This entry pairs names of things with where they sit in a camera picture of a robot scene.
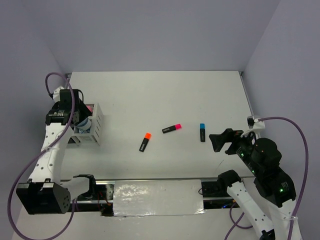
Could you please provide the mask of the pink highlighter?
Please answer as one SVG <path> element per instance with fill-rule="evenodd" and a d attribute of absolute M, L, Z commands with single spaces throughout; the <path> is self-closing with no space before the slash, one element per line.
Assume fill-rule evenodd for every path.
<path fill-rule="evenodd" d="M 181 128 L 182 128 L 181 124 L 178 123 L 178 124 L 163 128 L 162 129 L 162 133 L 166 134 L 166 133 L 169 133 L 169 132 L 173 132 L 173 131 L 179 130 Z"/>

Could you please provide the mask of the orange highlighter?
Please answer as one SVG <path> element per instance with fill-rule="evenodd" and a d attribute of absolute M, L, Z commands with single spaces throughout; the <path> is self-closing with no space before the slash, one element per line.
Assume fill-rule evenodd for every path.
<path fill-rule="evenodd" d="M 142 143 L 141 143 L 141 145 L 140 145 L 140 148 L 139 148 L 139 151 L 140 151 L 140 152 L 144 152 L 144 151 L 145 151 L 145 149 L 146 149 L 146 147 L 147 147 L 147 145 L 148 145 L 148 143 L 149 143 L 149 141 L 150 141 L 151 136 L 152 136 L 152 135 L 151 135 L 149 132 L 147 132 L 147 133 L 145 134 L 145 136 L 144 136 L 144 138 L 143 138 L 143 140 L 142 140 Z"/>

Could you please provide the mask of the blue patterned round tin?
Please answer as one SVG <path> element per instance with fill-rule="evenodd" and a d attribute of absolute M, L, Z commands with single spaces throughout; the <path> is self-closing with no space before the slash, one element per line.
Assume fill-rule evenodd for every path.
<path fill-rule="evenodd" d="M 87 134 L 90 133 L 92 126 L 92 121 L 87 117 L 83 121 L 81 121 L 76 127 L 78 129 L 79 134 Z"/>

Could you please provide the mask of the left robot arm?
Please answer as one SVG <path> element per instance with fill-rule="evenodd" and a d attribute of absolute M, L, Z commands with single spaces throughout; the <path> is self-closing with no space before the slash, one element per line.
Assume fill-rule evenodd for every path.
<path fill-rule="evenodd" d="M 61 182 L 61 169 L 65 151 L 75 127 L 88 120 L 92 112 L 80 99 L 81 90 L 61 89 L 55 104 L 45 118 L 44 154 L 27 182 L 19 183 L 16 194 L 30 215 L 64 214 L 72 200 L 82 196 L 91 200 L 98 187 L 92 174 L 78 174 Z"/>

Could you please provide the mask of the blue highlighter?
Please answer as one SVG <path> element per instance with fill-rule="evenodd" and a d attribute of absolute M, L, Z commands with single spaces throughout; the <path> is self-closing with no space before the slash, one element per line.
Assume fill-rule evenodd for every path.
<path fill-rule="evenodd" d="M 206 129 L 205 129 L 204 123 L 201 123 L 199 125 L 199 134 L 200 134 L 200 141 L 204 143 L 206 141 Z"/>

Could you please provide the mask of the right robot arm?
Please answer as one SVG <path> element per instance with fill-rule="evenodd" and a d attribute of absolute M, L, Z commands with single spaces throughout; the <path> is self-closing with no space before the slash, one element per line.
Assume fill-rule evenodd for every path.
<path fill-rule="evenodd" d="M 227 128 L 209 139 L 214 152 L 226 143 L 227 155 L 237 155 L 254 175 L 254 185 L 269 214 L 248 193 L 244 182 L 235 170 L 217 177 L 217 190 L 231 196 L 247 217 L 260 240 L 300 240 L 302 234 L 294 210 L 298 205 L 294 182 L 280 168 L 282 154 L 276 143 L 268 138 L 255 138 L 253 132 L 243 135 L 241 130 Z"/>

